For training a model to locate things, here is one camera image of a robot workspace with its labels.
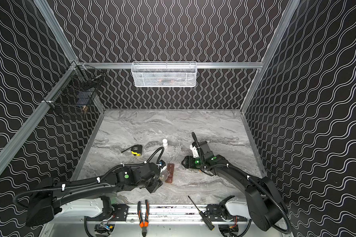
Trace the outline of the brown pill organizer box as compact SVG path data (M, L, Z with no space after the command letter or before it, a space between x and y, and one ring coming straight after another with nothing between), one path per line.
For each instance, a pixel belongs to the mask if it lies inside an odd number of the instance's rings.
M168 183L168 184L171 184L173 182L174 168L175 168L174 164L169 163L167 165L168 176L167 176L167 179L166 179L165 182Z

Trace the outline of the white pill bottle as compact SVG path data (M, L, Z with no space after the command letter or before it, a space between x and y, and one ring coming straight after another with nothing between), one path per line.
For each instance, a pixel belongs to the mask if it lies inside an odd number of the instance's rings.
M163 143L163 147L165 147L165 148L168 147L168 140L167 139L163 139L162 143Z

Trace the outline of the small amber glass vial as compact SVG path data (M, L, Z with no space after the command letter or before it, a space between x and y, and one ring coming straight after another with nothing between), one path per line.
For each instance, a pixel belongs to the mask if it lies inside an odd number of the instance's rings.
M161 182L165 182L168 179L169 175L170 175L170 172L166 169L160 173L159 180Z

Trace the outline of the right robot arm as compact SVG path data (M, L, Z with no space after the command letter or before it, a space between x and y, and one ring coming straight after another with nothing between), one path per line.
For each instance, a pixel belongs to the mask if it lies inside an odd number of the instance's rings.
M184 168L218 176L239 189L246 197L249 219L262 231L274 228L283 234L292 233L287 207L271 179L259 178L232 165L225 157L215 155L206 141L199 142L194 132L191 136L193 155L184 158Z

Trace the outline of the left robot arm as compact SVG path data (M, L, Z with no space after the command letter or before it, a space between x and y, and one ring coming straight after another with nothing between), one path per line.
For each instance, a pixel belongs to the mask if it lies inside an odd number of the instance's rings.
M99 197L104 212L107 212L112 205L105 194L130 192L135 188L145 188L152 194L162 186L160 174L164 166L161 159L164 151L164 147L159 147L143 163L120 164L94 178L72 182L54 182L52 178L46 178L37 188L16 194L12 202L27 211L28 227L46 224L63 212L64 205L90 197Z

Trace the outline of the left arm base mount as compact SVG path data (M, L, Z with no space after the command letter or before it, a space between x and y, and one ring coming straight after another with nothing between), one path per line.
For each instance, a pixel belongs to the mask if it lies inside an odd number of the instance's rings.
M111 208L107 208L102 214L97 217L87 217L87 221L101 221L101 222L111 222L111 221L126 221L128 217L129 206L126 204L113 204Z

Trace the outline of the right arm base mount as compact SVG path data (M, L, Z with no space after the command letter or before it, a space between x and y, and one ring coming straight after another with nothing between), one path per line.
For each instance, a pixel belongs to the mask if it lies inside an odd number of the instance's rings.
M226 210L225 206L219 204L207 205L204 213L211 221L215 222L233 222L235 217Z

